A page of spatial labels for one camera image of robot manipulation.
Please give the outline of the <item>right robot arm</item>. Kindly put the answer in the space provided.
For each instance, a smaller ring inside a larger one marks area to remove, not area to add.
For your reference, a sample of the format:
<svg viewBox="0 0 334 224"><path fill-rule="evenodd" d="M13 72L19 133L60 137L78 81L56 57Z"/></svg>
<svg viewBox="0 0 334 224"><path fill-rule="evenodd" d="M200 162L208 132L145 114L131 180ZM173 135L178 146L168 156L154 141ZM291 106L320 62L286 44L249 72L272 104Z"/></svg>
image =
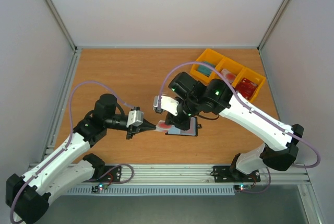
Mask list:
<svg viewBox="0 0 334 224"><path fill-rule="evenodd" d="M228 175L242 180L262 168L286 171L296 160L298 138L303 127L275 120L256 108L222 79L213 79L207 85L182 72L170 82L175 98L162 96L160 108L167 111L165 123L181 130L190 128L190 119L203 113L229 119L244 127L263 144L247 153L237 154L229 167Z"/></svg>

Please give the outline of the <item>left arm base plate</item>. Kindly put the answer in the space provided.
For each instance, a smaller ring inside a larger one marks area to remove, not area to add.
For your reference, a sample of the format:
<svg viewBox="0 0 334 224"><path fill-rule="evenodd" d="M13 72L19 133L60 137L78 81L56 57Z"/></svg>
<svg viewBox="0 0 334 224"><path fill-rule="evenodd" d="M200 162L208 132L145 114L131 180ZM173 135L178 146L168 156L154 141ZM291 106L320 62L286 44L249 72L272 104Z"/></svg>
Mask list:
<svg viewBox="0 0 334 224"><path fill-rule="evenodd" d="M92 178L85 182L119 182L121 178L122 167L119 166L104 166L103 168L97 169L93 174Z"/></svg>

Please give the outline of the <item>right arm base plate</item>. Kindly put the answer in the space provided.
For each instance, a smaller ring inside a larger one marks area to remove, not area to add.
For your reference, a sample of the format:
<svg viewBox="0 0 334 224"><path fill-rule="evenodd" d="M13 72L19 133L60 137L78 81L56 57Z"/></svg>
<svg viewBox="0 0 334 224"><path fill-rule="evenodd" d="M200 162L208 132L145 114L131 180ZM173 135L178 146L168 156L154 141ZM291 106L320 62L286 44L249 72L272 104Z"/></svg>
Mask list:
<svg viewBox="0 0 334 224"><path fill-rule="evenodd" d="M251 174L243 174L230 166L213 166L210 175L214 178L215 183L227 182L260 182L259 171L255 170Z"/></svg>

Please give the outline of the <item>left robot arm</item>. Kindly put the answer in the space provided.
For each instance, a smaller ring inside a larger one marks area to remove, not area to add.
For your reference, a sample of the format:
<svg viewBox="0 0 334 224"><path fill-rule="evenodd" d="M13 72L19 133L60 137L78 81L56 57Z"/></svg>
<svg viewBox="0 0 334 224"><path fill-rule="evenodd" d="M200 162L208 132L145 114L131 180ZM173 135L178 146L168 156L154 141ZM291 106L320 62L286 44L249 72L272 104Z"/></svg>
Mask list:
<svg viewBox="0 0 334 224"><path fill-rule="evenodd" d="M106 136L108 129L126 132L126 139L152 131L156 126L145 120L139 107L128 115L116 96L100 96L94 109L78 122L67 139L47 158L22 176L11 175L6 181L5 203L10 207L12 223L35 223L49 206L71 187L81 182L118 182L105 162L86 152Z"/></svg>

